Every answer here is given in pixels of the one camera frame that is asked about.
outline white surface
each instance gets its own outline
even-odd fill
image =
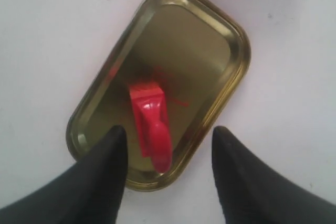
[[[211,1],[244,27],[253,53],[216,124],[336,203],[335,0]],[[140,2],[0,0],[0,207],[73,163],[67,121]],[[223,223],[210,134],[173,185],[126,190],[118,223]]]

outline rectangular tray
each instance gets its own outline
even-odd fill
[[[127,187],[152,191],[174,182],[247,71],[245,32],[208,0],[145,0],[117,42],[67,128],[74,158],[113,125],[126,129]],[[143,158],[127,84],[154,78],[165,91],[173,142],[169,172]]]

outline gold metal tray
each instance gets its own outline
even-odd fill
[[[208,0],[145,0],[92,83],[67,129],[74,158],[85,155],[113,125],[128,136],[127,187],[158,190],[192,158],[246,72],[245,32]],[[127,83],[156,78],[167,98],[173,142],[169,172],[143,158]]]

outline red plastic object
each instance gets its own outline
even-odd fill
[[[158,173],[165,173],[172,163],[173,148],[164,92],[156,82],[129,88],[142,156],[151,158]]]

